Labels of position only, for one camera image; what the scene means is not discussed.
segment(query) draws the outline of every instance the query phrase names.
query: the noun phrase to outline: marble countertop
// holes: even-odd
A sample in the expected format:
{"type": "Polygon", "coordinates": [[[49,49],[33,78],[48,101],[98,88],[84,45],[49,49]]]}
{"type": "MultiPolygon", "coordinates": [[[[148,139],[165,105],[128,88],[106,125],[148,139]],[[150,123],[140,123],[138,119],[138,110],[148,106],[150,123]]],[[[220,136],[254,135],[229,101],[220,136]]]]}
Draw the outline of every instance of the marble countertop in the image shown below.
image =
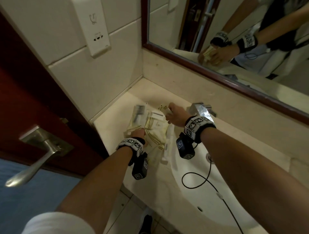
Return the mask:
{"type": "MultiPolygon", "coordinates": [[[[169,102],[174,102],[184,108],[191,105],[186,100],[149,80],[144,78],[139,80],[94,121],[109,154],[112,154],[119,142],[123,140],[123,132],[128,126],[133,107],[144,102],[148,102],[153,107],[169,102]]],[[[288,156],[221,121],[219,118],[214,118],[214,121],[220,131],[261,153],[284,170],[289,170],[290,158],[288,156]]],[[[222,226],[211,221],[186,200],[173,177],[169,163],[167,165],[160,163],[157,166],[149,166],[147,177],[142,180],[135,180],[131,173],[132,168],[128,167],[123,180],[124,186],[182,234],[240,233],[238,228],[222,226]]],[[[266,232],[261,227],[257,227],[248,230],[247,233],[266,232]]]]}

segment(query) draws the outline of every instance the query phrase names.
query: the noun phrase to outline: wristband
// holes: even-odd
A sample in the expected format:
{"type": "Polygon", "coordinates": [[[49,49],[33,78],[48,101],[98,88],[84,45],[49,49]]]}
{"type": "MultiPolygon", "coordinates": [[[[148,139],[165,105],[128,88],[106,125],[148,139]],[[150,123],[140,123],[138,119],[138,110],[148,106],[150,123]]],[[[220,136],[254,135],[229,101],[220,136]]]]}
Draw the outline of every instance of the wristband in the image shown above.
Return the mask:
{"type": "Polygon", "coordinates": [[[193,142],[201,143],[201,133],[205,128],[214,127],[216,128],[213,121],[207,119],[204,116],[192,116],[186,121],[184,127],[184,133],[192,139],[193,142]]]}
{"type": "Polygon", "coordinates": [[[257,47],[258,41],[255,35],[247,34],[237,41],[239,47],[239,53],[249,52],[257,47]]]}
{"type": "Polygon", "coordinates": [[[232,44],[227,37],[227,33],[224,31],[218,32],[210,43],[218,47],[226,47],[232,44]]]}
{"type": "Polygon", "coordinates": [[[131,166],[135,162],[136,158],[143,154],[143,145],[145,143],[145,140],[140,137],[129,137],[120,142],[116,150],[124,146],[128,146],[132,149],[133,155],[129,162],[129,166],[131,166]]]}

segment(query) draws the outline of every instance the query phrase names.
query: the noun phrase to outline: chrome faucet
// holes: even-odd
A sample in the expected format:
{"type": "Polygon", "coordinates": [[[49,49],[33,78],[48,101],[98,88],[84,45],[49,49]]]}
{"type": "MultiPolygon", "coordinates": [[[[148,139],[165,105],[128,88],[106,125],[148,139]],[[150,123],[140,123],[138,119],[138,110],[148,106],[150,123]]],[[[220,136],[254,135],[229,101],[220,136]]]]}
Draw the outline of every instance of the chrome faucet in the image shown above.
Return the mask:
{"type": "Polygon", "coordinates": [[[212,110],[211,105],[205,105],[203,102],[192,103],[190,107],[187,108],[187,111],[191,115],[201,115],[209,120],[213,121],[210,114],[214,117],[217,117],[217,114],[212,110]]]}

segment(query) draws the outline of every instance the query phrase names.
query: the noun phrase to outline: sink basin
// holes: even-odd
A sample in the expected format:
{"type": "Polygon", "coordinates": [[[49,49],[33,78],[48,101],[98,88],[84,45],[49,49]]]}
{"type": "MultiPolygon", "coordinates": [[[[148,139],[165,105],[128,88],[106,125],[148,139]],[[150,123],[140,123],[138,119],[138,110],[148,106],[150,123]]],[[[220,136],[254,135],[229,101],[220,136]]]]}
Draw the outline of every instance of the sink basin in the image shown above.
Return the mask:
{"type": "MultiPolygon", "coordinates": [[[[174,145],[171,151],[170,161],[173,176],[184,197],[214,222],[225,226],[237,226],[233,216],[220,198],[221,195],[242,228],[253,228],[257,226],[258,223],[237,201],[215,164],[211,165],[211,173],[208,180],[216,187],[220,195],[217,194],[215,189],[208,182],[195,189],[184,187],[181,179],[185,173],[195,172],[206,178],[210,169],[210,162],[207,161],[206,155],[208,151],[203,144],[199,144],[195,148],[195,156],[192,159],[187,160],[181,158],[176,146],[176,136],[179,135],[179,130],[177,131],[175,128],[175,131],[177,133],[173,136],[174,145]]],[[[187,187],[196,187],[204,181],[205,179],[195,174],[187,174],[183,179],[187,187]]]]}

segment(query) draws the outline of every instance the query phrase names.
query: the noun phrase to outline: door handle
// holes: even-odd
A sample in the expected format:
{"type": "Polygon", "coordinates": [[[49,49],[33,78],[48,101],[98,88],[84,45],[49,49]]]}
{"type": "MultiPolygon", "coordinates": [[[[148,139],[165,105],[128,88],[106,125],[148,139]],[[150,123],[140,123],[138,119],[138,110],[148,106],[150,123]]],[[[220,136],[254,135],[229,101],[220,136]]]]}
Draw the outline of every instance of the door handle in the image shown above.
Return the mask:
{"type": "Polygon", "coordinates": [[[55,156],[64,156],[74,148],[72,145],[39,126],[35,126],[19,139],[27,144],[47,150],[47,153],[30,167],[8,179],[5,183],[6,187],[16,187],[26,184],[47,160],[55,156]]]}

